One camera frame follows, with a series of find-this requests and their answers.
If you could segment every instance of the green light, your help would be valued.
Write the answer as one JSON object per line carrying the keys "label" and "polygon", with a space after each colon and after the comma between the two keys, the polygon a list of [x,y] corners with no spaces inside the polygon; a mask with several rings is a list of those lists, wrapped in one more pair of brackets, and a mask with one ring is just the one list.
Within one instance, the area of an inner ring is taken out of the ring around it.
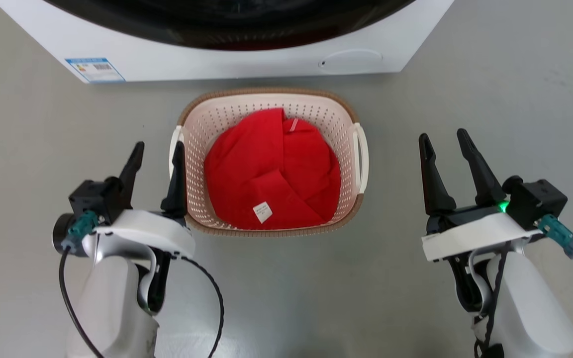
{"label": "green light", "polygon": [[510,203],[509,201],[501,202],[501,204],[498,205],[498,208],[501,209],[501,211],[503,211],[503,213],[505,213],[505,210],[507,209],[507,205],[509,203]]}

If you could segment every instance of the floor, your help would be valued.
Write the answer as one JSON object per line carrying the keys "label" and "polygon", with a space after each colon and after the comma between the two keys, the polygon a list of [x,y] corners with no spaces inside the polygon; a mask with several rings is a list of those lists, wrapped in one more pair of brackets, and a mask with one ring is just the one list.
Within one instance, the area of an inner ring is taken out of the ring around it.
{"label": "floor", "polygon": [[[0,10],[0,357],[59,357],[70,324],[57,283],[54,221],[83,179],[117,175],[146,143],[134,206],[168,185],[178,115],[212,90],[331,90],[361,117],[371,153],[364,204],[342,229],[261,240],[196,234],[195,259],[225,299],[221,358],[471,357],[470,319],[450,269],[428,263],[417,138],[428,132],[450,194],[473,203],[455,131],[468,129],[496,176],[546,178],[568,195],[573,229],[573,2],[456,0],[402,73],[90,86]],[[550,242],[528,255],[573,321],[573,261]],[[79,292],[90,261],[66,267]],[[206,356],[218,302],[174,263],[157,357]]]}

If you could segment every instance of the red cloth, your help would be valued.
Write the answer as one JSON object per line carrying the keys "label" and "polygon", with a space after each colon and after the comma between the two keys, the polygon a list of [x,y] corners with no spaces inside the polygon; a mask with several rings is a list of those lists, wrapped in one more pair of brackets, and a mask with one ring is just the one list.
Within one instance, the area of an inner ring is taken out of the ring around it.
{"label": "red cloth", "polygon": [[[204,168],[214,212],[239,229],[316,226],[337,210],[337,157],[318,129],[281,108],[252,113],[221,134]],[[262,202],[273,212],[264,223],[253,209]]]}

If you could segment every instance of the qr code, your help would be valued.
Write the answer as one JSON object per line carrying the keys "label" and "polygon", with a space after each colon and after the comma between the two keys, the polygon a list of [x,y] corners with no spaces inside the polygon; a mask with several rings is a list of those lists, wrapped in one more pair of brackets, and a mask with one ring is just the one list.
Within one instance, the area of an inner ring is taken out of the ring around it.
{"label": "qr code", "polygon": [[109,64],[95,64],[94,68],[96,68],[99,71],[112,70],[112,66],[110,66]]}

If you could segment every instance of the laundry basket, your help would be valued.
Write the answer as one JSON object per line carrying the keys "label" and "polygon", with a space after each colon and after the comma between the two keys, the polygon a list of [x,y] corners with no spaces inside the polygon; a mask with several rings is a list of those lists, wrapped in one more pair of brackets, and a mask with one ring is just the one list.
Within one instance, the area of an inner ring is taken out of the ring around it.
{"label": "laundry basket", "polygon": [[[283,108],[288,118],[300,118],[317,127],[337,156],[341,173],[339,203],[326,224],[283,230],[241,230],[220,220],[213,211],[204,179],[205,156],[221,133],[250,113],[269,108]],[[366,136],[350,106],[327,91],[257,88],[207,93],[191,102],[178,120],[169,146],[170,176],[177,141],[185,145],[186,219],[205,233],[253,237],[325,233],[344,226],[362,204],[369,170]]]}

